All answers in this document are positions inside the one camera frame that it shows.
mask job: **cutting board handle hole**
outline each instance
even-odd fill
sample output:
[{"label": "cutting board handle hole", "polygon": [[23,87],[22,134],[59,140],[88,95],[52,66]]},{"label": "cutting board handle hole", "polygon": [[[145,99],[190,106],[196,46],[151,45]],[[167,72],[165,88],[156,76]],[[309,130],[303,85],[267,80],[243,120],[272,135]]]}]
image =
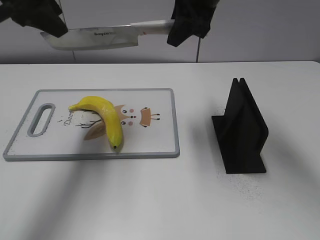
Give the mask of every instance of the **cutting board handle hole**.
[{"label": "cutting board handle hole", "polygon": [[27,131],[29,137],[38,137],[45,133],[55,108],[53,103],[46,103],[39,107]]}]

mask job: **knife blade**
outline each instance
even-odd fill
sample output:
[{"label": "knife blade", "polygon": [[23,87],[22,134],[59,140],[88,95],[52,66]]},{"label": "knife blade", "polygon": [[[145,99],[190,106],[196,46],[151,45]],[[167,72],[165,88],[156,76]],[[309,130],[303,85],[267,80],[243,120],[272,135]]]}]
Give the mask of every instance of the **knife blade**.
[{"label": "knife blade", "polygon": [[138,36],[168,34],[174,20],[157,20],[111,27],[70,29],[61,37],[41,32],[42,37],[56,50],[105,50],[138,46]]}]

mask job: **banana stem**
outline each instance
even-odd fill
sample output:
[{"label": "banana stem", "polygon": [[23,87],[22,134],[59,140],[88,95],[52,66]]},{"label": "banana stem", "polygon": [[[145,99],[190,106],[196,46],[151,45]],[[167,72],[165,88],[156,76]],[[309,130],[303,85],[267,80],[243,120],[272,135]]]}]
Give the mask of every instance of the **banana stem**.
[{"label": "banana stem", "polygon": [[70,111],[70,112],[76,111],[76,110],[78,110],[78,109],[79,109],[79,108],[78,108],[78,104],[74,104],[74,105],[69,106],[69,111]]}]

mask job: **cartoon deer print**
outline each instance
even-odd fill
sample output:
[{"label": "cartoon deer print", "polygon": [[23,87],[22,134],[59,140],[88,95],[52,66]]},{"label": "cartoon deer print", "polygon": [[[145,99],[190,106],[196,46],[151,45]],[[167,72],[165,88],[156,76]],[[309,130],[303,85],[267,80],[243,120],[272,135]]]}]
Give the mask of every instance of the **cartoon deer print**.
[{"label": "cartoon deer print", "polygon": [[[133,121],[134,121],[134,119],[136,119],[136,116],[135,115],[127,115],[127,114],[128,114],[128,111],[129,111],[129,113],[133,114],[135,110],[134,109],[126,110],[124,108],[124,106],[126,106],[126,105],[125,104],[124,105],[117,105],[114,108],[116,110],[116,113],[119,116],[121,124],[132,126],[134,124]],[[148,107],[144,107],[143,109],[141,109],[140,113],[141,113],[141,120],[140,120],[139,124],[141,126],[143,126],[144,128],[151,126],[151,120],[156,120],[156,121],[160,120],[159,117],[157,117],[157,118],[153,117],[153,116],[160,116],[160,114],[159,113],[151,114],[151,109]],[[85,135],[84,140],[96,139],[96,138],[99,138],[99,137],[103,136],[104,134],[106,134],[105,123],[101,119],[96,120],[96,121],[90,121],[89,124],[82,124],[81,123],[80,125],[77,125],[77,126],[80,126],[81,128],[90,128],[90,130]]]}]

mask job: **knife handle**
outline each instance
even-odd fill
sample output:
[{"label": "knife handle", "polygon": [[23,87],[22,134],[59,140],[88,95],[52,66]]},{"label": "knife handle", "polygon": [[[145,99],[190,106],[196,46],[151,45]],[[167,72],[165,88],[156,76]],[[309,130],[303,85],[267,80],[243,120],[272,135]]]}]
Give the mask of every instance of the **knife handle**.
[{"label": "knife handle", "polygon": [[175,20],[157,20],[157,21],[142,21],[131,23],[130,26],[139,31],[139,35],[147,34],[168,34],[174,25]]}]

